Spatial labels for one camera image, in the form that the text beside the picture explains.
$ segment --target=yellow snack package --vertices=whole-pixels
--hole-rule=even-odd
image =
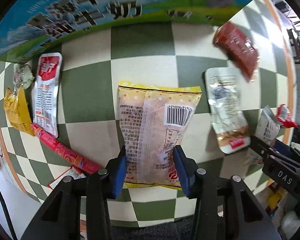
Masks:
[[[25,90],[23,88],[16,92],[12,92],[10,88],[7,88],[3,108],[10,124],[14,128],[34,136],[30,127],[32,121],[27,106]]]
[[[120,128],[127,158],[125,187],[180,189],[172,150],[181,143],[200,97],[200,87],[120,82]]]

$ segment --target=pink tube wrapper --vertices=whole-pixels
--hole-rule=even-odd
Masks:
[[[97,163],[90,161],[89,159],[80,156],[75,151],[67,148],[62,143],[58,142],[55,138],[53,138],[48,132],[42,129],[38,124],[32,123],[31,127],[33,129],[34,134],[42,141],[49,149],[57,153],[62,158],[69,161],[74,166],[79,169],[88,172],[90,174],[98,171],[103,168]]]

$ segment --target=yellow package edge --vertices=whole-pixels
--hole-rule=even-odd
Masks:
[[[149,86],[143,84],[135,84],[130,81],[121,80],[119,82],[119,87],[121,88],[135,88],[141,90],[158,90],[158,91],[167,91],[167,92],[176,92],[176,93],[189,93],[189,94],[201,94],[200,86],[197,87],[185,87],[185,88],[171,88],[171,87],[157,87]]]
[[[26,101],[25,90],[23,88],[17,92],[12,92],[10,88],[7,88],[3,108],[12,127],[34,136],[30,126],[32,121]]]
[[[157,187],[157,186],[182,190],[181,187],[168,186],[165,184],[142,184],[142,183],[130,183],[130,182],[124,182],[123,184],[123,188],[140,188],[140,187]]]

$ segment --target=green and white checkered surface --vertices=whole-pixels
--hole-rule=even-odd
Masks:
[[[241,80],[240,102],[254,133],[261,109],[287,103],[287,66],[282,34],[263,0],[253,0],[231,21],[259,48],[256,81]],[[217,145],[210,125],[209,105],[202,73],[226,67],[231,61],[212,44],[217,27],[179,23],[146,23],[114,27],[77,38],[54,48],[63,55],[58,94],[58,140],[91,160],[106,165],[123,145],[117,113],[117,87],[129,80],[168,87],[201,86],[202,97],[182,141],[187,157],[199,167],[221,177],[245,177],[254,192],[266,186],[268,177],[259,166],[243,166],[246,149],[230,155]],[[0,127],[10,160],[28,195],[47,198],[46,187],[70,166],[38,138],[15,130],[6,119],[3,97],[13,87],[13,64],[0,62]],[[26,91],[31,100],[29,89]],[[81,218],[85,220],[85,198]],[[108,201],[113,225],[138,227],[174,221],[194,213],[195,200],[181,191],[164,187],[123,189]]]

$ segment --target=metal screw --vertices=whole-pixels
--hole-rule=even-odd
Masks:
[[[197,173],[200,174],[200,175],[204,175],[204,174],[206,174],[206,170],[203,169],[203,168],[198,168]]]
[[[102,168],[102,169],[98,170],[99,175],[106,175],[107,173],[108,173],[108,171],[105,168]]]
[[[241,178],[240,178],[238,175],[234,175],[234,176],[232,177],[232,179],[233,179],[235,182],[241,181]]]
[[[63,180],[63,182],[68,183],[72,180],[72,177],[71,176],[65,176],[62,180]]]

